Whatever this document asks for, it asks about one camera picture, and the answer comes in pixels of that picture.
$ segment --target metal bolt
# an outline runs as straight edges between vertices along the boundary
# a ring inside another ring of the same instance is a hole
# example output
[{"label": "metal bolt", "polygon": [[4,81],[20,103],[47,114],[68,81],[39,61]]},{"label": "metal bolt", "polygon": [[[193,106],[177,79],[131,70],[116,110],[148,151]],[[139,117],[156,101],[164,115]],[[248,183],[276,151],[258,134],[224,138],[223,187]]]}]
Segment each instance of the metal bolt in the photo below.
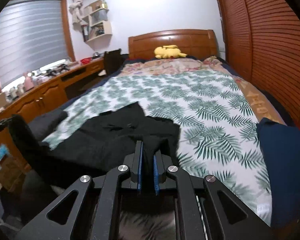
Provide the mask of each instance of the metal bolt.
[{"label": "metal bolt", "polygon": [[90,180],[90,176],[88,175],[83,175],[81,178],[80,178],[80,181],[81,182],[88,182]]},{"label": "metal bolt", "polygon": [[119,167],[118,167],[118,170],[119,171],[126,171],[128,169],[128,166],[127,165],[120,165]]},{"label": "metal bolt", "polygon": [[178,170],[178,167],[177,167],[177,166],[170,166],[170,167],[168,168],[168,170],[169,170],[170,172],[176,172],[176,171]]},{"label": "metal bolt", "polygon": [[216,177],[213,176],[213,175],[208,175],[208,176],[206,177],[206,180],[207,180],[208,182],[215,182],[215,181],[216,181]]}]

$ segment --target red-brown wooden closet door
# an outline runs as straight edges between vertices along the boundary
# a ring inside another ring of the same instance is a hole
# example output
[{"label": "red-brown wooden closet door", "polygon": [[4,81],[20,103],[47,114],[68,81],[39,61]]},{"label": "red-brown wooden closet door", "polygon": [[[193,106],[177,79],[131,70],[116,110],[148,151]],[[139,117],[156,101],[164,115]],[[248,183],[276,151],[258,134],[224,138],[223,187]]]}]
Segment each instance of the red-brown wooden closet door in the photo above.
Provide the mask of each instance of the red-brown wooden closet door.
[{"label": "red-brown wooden closet door", "polygon": [[251,80],[251,33],[244,0],[223,0],[226,14],[228,62],[245,80]]},{"label": "red-brown wooden closet door", "polygon": [[251,82],[300,120],[300,21],[285,0],[245,0],[252,36]]}]

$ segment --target leaf print sheet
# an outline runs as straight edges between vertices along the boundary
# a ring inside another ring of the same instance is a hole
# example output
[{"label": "leaf print sheet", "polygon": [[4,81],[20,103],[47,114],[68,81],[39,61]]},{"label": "leaf print sheet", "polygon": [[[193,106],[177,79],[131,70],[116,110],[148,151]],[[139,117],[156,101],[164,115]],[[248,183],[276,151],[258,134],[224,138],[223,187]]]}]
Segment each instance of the leaf print sheet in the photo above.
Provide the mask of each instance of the leaf print sheet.
[{"label": "leaf print sheet", "polygon": [[[113,77],[79,98],[44,141],[54,149],[87,119],[138,101],[146,115],[180,125],[178,158],[191,175],[215,175],[247,206],[271,206],[271,189],[256,133],[258,122],[231,76],[213,70]],[[271,210],[262,214],[270,225]]]}]

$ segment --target stuffed animal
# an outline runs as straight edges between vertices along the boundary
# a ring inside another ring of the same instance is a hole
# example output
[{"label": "stuffed animal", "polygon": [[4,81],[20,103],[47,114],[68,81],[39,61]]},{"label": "stuffed animal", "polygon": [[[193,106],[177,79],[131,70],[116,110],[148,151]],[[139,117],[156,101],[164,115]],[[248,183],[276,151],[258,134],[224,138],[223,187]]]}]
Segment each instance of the stuffed animal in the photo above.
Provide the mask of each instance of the stuffed animal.
[{"label": "stuffed animal", "polygon": [[154,50],[155,57],[158,59],[161,58],[178,58],[178,57],[186,57],[187,54],[181,53],[181,50],[178,49],[176,45],[162,46],[157,47]]}]

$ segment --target white label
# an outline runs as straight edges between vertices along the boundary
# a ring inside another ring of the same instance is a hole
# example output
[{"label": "white label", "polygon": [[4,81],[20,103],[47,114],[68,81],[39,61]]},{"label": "white label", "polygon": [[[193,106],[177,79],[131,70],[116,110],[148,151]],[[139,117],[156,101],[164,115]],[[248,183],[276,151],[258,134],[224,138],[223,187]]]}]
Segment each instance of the white label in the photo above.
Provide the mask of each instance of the white label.
[{"label": "white label", "polygon": [[264,213],[267,213],[270,211],[270,204],[268,203],[263,203],[263,204],[259,204],[257,205],[257,215],[261,215]]}]

